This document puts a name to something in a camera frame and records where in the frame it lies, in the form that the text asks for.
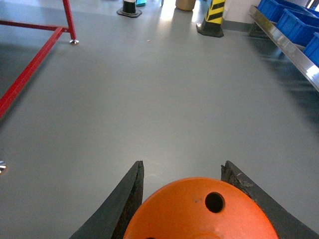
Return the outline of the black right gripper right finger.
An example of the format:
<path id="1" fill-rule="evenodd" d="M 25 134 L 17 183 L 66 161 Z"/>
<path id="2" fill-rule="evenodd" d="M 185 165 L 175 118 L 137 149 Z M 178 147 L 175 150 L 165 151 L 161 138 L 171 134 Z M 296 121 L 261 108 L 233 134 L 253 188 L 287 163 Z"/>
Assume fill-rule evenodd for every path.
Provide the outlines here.
<path id="1" fill-rule="evenodd" d="M 319 235 L 295 218 L 231 161 L 221 166 L 221 180 L 244 192 L 265 213 L 281 239 L 317 239 Z"/>

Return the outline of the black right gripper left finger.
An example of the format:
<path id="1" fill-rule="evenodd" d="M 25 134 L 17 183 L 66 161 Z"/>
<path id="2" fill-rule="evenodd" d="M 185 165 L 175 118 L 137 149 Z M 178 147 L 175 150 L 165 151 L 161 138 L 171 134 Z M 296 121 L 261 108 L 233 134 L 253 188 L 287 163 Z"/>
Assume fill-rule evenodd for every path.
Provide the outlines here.
<path id="1" fill-rule="evenodd" d="M 136 161 L 97 211 L 72 239 L 122 239 L 143 201 L 144 165 Z"/>

